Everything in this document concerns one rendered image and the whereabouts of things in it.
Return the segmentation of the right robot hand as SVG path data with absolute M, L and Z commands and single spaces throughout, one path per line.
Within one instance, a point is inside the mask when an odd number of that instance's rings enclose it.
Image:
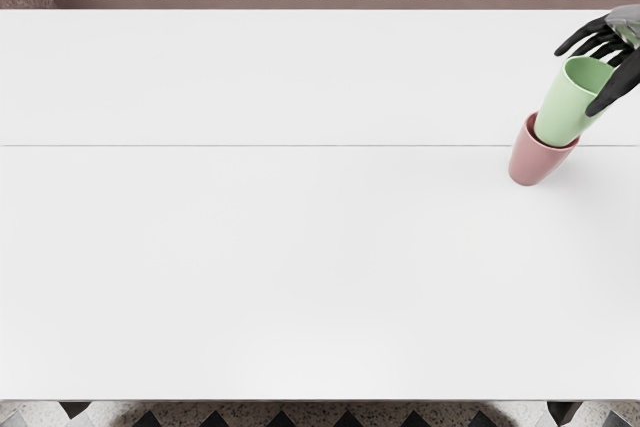
M 595 117 L 640 84 L 640 3 L 615 7 L 590 20 L 571 34 L 554 55 L 564 55 L 581 40 L 585 42 L 571 57 L 594 50 L 591 56 L 601 59 L 618 52 L 608 61 L 613 74 L 585 110 L 587 117 Z

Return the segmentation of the light green cup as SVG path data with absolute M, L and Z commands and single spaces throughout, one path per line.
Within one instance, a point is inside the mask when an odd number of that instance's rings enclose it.
M 570 57 L 554 78 L 534 122 L 544 144 L 564 147 L 587 130 L 604 112 L 586 115 L 588 105 L 609 81 L 614 68 L 589 56 Z

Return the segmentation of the pink cup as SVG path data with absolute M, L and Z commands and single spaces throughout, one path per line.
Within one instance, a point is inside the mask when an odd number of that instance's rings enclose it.
M 509 159 L 510 178 L 523 186 L 533 186 L 543 181 L 565 161 L 580 141 L 580 137 L 576 137 L 562 147 L 544 144 L 534 132 L 537 116 L 538 113 L 533 112 L 524 121 Z

